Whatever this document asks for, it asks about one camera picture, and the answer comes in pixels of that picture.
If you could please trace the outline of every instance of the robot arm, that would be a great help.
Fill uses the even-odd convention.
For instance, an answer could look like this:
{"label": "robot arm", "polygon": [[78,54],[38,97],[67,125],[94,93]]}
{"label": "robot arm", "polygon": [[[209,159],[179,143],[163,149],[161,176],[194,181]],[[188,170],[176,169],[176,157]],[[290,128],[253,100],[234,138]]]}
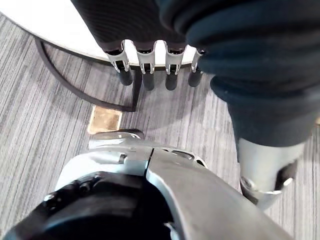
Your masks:
{"label": "robot arm", "polygon": [[99,134],[5,240],[291,240],[192,152]]}

